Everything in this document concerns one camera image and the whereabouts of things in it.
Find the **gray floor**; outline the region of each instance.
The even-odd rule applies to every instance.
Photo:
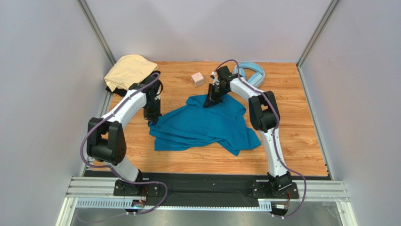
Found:
[[[297,205],[291,203],[290,211]],[[106,219],[124,213],[117,209],[76,209],[86,221]],[[73,226],[87,225],[76,219]],[[122,216],[96,226],[342,226],[335,202],[306,202],[293,218],[280,220],[266,212],[156,210],[139,216]]]

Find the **blue cloth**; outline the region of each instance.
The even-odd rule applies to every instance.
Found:
[[[187,105],[165,114],[157,124],[149,123],[156,137],[156,151],[182,151],[218,142],[234,155],[258,147],[260,141],[243,118],[246,109],[230,95],[223,102],[203,108],[207,95],[189,97]]]

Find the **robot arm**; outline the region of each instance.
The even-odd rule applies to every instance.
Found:
[[[282,191],[284,188],[292,184],[290,173],[279,162],[281,159],[284,162],[283,154],[280,145],[278,129],[275,131],[275,140],[277,144],[277,156],[274,142],[273,129],[276,126],[275,116],[271,109],[262,110],[262,105],[267,106],[264,97],[254,90],[250,89],[245,80],[240,81],[238,74],[231,74],[227,66],[217,70],[218,77],[214,78],[213,84],[209,84],[209,91],[204,107],[214,106],[223,101],[223,95],[232,91],[237,93],[249,102],[250,121],[255,130],[258,130],[263,145],[266,151],[266,156],[269,162],[268,177],[272,186],[272,192]],[[264,92],[269,101],[275,108],[276,113],[280,117],[279,110],[273,92]]]
[[[111,166],[119,175],[128,181],[137,181],[140,171],[126,157],[124,128],[131,118],[144,108],[144,118],[157,123],[160,113],[160,93],[162,83],[156,81],[150,87],[133,95],[141,87],[152,82],[156,77],[148,76],[141,83],[134,83],[125,97],[107,114],[92,118],[88,123],[88,131],[107,116],[112,117],[99,126],[88,138],[87,154],[105,165]]]

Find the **wooden tabletop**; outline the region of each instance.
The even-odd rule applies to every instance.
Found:
[[[156,62],[164,85],[161,94],[161,113],[166,114],[186,104],[188,97],[207,94],[210,73],[219,62]],[[316,132],[301,80],[294,63],[258,63],[266,72],[259,89],[273,91],[280,111],[280,141],[287,165],[304,175],[327,176]],[[234,63],[228,63],[232,71]],[[190,76],[200,72],[206,77],[204,85],[195,88]],[[246,70],[247,78],[253,74]],[[247,126],[248,101],[234,93],[232,97],[244,104]],[[114,95],[111,108],[122,97]],[[141,109],[124,130],[127,157],[142,172],[266,174],[267,160],[263,145],[253,150],[240,151],[234,156],[218,143],[193,147],[185,151],[155,151],[155,137],[149,135],[147,121]]]

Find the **white wall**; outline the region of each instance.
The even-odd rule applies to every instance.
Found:
[[[118,60],[296,62],[330,0],[88,0]]]
[[[0,1],[0,225],[54,225],[110,69],[78,3]]]
[[[401,2],[344,0],[303,67],[360,226],[401,222]]]

